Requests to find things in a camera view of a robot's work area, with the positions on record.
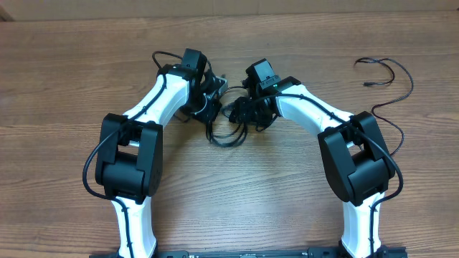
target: robotic hand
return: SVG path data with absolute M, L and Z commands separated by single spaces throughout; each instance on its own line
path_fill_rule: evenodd
M 222 104 L 219 97 L 227 89 L 223 78 L 215 77 L 212 68 L 204 72 L 207 58 L 187 49 L 181 64 L 165 65 L 158 71 L 155 87 L 124 115 L 108 114 L 102 124 L 95 178 L 104 186 L 105 195 L 93 195 L 113 202 L 120 229 L 118 252 L 96 257 L 192 258 L 188 252 L 156 252 L 157 243 L 151 225 L 151 197 L 162 174 L 162 133 L 172 115 L 180 109 L 185 115 L 208 125 L 216 118 Z M 406 257 L 406 251 L 381 246 L 378 237 L 379 210 L 388 181 L 397 165 L 388 159 L 387 147 L 376 120 L 369 113 L 352 115 L 340 111 L 313 96 L 297 79 L 281 80 L 266 59 L 247 70 L 245 87 L 249 98 L 235 102 L 230 120 L 247 123 L 256 120 L 269 126 L 274 114 L 293 120 L 317 135 L 327 181 L 343 201 L 344 234 L 339 248 L 313 248 L 301 252 L 274 251 L 271 257 Z M 119 145 L 138 147 L 138 155 L 118 151 Z M 351 156 L 348 147 L 364 144 L 364 150 Z M 200 257 L 241 257 L 249 252 L 199 254 Z

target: tabletop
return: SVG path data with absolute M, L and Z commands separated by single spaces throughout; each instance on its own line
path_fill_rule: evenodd
M 132 108 L 154 85 L 151 53 L 187 47 L 202 51 L 229 86 L 267 58 L 276 74 L 352 113 L 410 89 L 395 66 L 391 85 L 363 87 L 390 74 L 354 60 L 401 62 L 415 90 L 377 112 L 406 134 L 394 156 L 404 190 L 382 205 L 380 237 L 411 257 L 457 257 L 458 32 L 457 11 L 2 22 L 0 257 L 87 257 L 119 247 L 114 208 L 85 191 L 82 166 L 104 116 Z M 393 150 L 399 132 L 378 123 Z M 229 128 L 218 118 L 216 131 Z M 103 191 L 93 173 L 91 166 L 90 185 Z M 393 178 L 388 192 L 397 184 Z M 237 148 L 210 144 L 197 121 L 165 128 L 153 197 L 159 250 L 336 246 L 343 227 L 317 138 L 295 123 L 280 118 L 262 133 L 251 128 Z

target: wooden table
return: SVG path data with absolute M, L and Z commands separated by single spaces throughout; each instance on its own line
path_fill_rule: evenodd
M 0 256 L 87 257 L 119 246 L 109 201 L 89 195 L 82 166 L 111 112 L 154 84 L 154 50 L 199 49 L 230 86 L 268 58 L 327 103 L 353 113 L 405 94 L 364 56 L 393 57 L 415 79 L 382 108 L 406 132 L 395 156 L 404 191 L 383 204 L 384 244 L 411 257 L 459 256 L 459 12 L 306 14 L 0 23 Z M 162 58 L 161 62 L 175 62 Z M 219 130 L 229 128 L 219 122 Z M 400 135 L 380 127 L 389 149 Z M 93 179 L 91 185 L 102 188 Z M 390 181 L 389 192 L 397 187 Z M 204 126 L 172 121 L 153 198 L 160 250 L 302 249 L 337 245 L 341 202 L 323 174 L 316 137 L 279 119 L 239 148 L 207 142 Z

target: white arm segment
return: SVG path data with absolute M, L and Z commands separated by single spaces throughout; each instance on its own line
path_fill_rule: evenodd
M 282 91 L 282 93 L 304 95 L 309 97 L 327 110 L 333 112 L 339 118 L 347 121 L 352 114 L 338 110 L 324 101 L 312 95 L 304 85 L 295 85 Z M 279 113 L 285 119 L 293 120 L 301 125 L 312 135 L 318 135 L 323 132 L 327 127 L 336 127 L 341 123 L 333 120 L 320 110 L 314 104 L 307 100 L 302 100 L 296 97 L 276 97 Z M 364 200 L 361 206 L 355 207 L 351 202 L 343 203 L 344 210 L 344 233 L 341 242 L 346 248 L 347 252 L 352 257 L 368 257 L 370 255 L 370 242 L 369 242 L 369 218 L 370 206 L 377 200 L 384 196 L 383 193 L 377 193 Z M 379 225 L 379 212 L 374 213 L 374 251 L 381 246 L 381 241 L 378 237 Z
M 164 127 L 170 121 L 172 115 L 183 105 L 186 104 L 189 95 L 189 82 L 175 75 L 166 75 L 166 89 L 154 104 L 137 121 L 154 121 Z M 126 111 L 124 115 L 132 117 L 142 110 L 150 100 L 154 98 L 163 85 L 163 76 L 159 75 L 153 89 L 140 101 L 133 109 Z M 130 142 L 130 145 L 138 146 L 138 142 Z M 128 208 L 129 235 L 133 247 L 135 258 L 151 258 L 156 247 L 156 237 L 153 235 L 151 226 L 151 197 L 147 196 L 142 204 L 138 205 L 135 201 L 116 197 L 121 200 Z M 112 201 L 118 226 L 120 229 L 121 244 L 118 253 L 124 258 L 131 258 L 128 241 L 126 239 L 126 225 L 124 213 L 121 211 L 120 204 Z
M 364 200 L 361 206 L 355 207 L 351 202 L 343 202 L 344 233 L 341 243 L 347 252 L 355 258 L 365 258 L 371 253 L 370 250 L 370 207 L 374 202 L 382 199 L 384 193 L 376 193 Z M 381 246 L 378 237 L 379 211 L 381 204 L 376 206 L 373 221 L 373 250 Z

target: wooden surface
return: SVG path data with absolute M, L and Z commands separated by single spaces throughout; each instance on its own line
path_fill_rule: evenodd
M 151 89 L 152 51 L 185 47 L 203 51 L 231 86 L 266 57 L 281 77 L 353 113 L 410 88 L 399 68 L 389 87 L 361 86 L 389 75 L 375 64 L 353 67 L 355 59 L 404 64 L 415 91 L 379 111 L 406 132 L 395 156 L 405 188 L 383 204 L 381 238 L 410 257 L 457 257 L 458 32 L 456 11 L 1 23 L 0 257 L 118 248 L 114 209 L 86 193 L 82 166 L 103 117 Z M 379 124 L 395 148 L 399 133 Z M 395 178 L 389 191 L 396 187 Z M 153 216 L 160 250 L 302 249 L 336 245 L 343 231 L 315 136 L 284 119 L 233 149 L 210 145 L 199 123 L 172 121 Z
M 360 11 L 454 11 L 459 0 L 0 0 L 14 21 L 305 14 Z

